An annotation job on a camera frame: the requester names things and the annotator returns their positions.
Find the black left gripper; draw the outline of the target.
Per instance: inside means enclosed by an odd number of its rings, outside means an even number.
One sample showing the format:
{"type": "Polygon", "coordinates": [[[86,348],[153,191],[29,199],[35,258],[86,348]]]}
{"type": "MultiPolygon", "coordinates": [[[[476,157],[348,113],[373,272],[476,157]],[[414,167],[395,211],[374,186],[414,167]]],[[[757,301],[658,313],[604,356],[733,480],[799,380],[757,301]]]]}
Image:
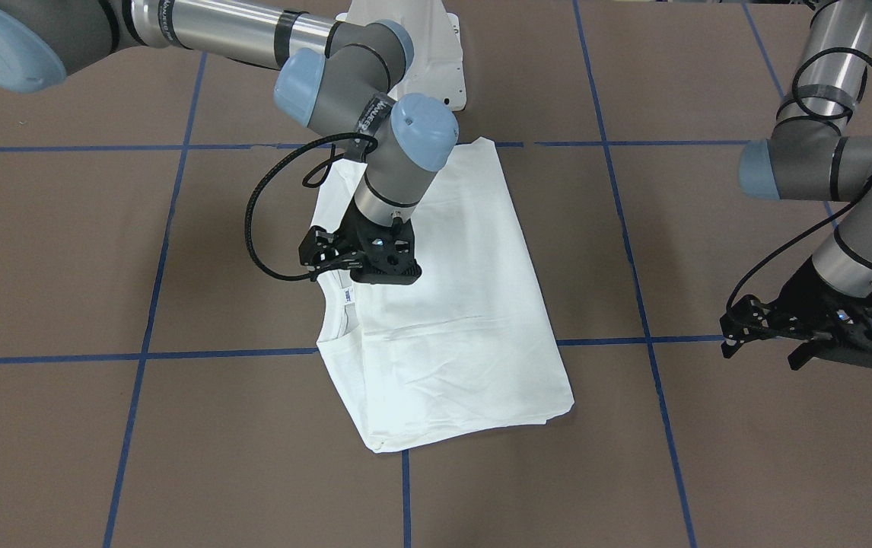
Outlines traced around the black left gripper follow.
{"type": "Polygon", "coordinates": [[[792,371],[815,358],[872,370],[872,290],[863,298],[841,294],[808,259],[781,287],[775,307],[788,315],[787,332],[805,339],[788,354],[792,371]]]}

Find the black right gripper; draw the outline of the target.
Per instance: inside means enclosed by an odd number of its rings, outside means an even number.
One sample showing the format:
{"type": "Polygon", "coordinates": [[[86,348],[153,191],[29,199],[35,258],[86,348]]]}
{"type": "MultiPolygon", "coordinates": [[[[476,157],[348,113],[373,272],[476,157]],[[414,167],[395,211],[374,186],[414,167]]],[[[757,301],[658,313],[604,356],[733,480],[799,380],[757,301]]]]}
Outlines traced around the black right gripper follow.
{"type": "Polygon", "coordinates": [[[370,285],[411,285],[422,277],[410,221],[377,225],[351,204],[341,221],[342,256],[353,260],[350,278],[370,285]]]}

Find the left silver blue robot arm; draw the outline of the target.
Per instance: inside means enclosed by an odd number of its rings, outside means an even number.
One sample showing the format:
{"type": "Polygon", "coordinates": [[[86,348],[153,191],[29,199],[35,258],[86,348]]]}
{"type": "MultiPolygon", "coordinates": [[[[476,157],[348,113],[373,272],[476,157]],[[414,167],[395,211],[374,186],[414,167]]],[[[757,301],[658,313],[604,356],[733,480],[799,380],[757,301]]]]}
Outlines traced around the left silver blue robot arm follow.
{"type": "Polygon", "coordinates": [[[743,147],[743,193],[841,208],[804,232],[832,229],[774,301],[735,285],[719,319],[725,358],[752,341],[794,339],[791,370],[812,358],[872,370],[871,48],[872,1],[816,1],[772,135],[743,147]]]}

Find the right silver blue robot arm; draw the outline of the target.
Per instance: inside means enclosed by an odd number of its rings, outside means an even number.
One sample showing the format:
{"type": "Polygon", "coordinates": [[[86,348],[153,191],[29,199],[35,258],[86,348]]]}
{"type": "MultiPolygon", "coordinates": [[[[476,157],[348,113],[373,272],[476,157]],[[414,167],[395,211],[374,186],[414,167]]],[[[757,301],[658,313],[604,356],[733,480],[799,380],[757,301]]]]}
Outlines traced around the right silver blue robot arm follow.
{"type": "Polygon", "coordinates": [[[465,107],[463,45],[458,18],[441,1],[0,1],[0,88],[36,93],[102,60],[135,49],[199,53],[216,72],[199,78],[212,125],[202,145],[251,134],[268,116],[251,84],[271,84],[277,123],[310,136],[256,184],[243,238],[252,263],[269,277],[287,275],[256,252],[254,216],[273,178],[317,147],[329,158],[361,164],[341,214],[307,230],[299,246],[304,273],[348,274],[356,283],[409,285],[422,274],[411,216],[458,140],[456,113],[465,107]]]}

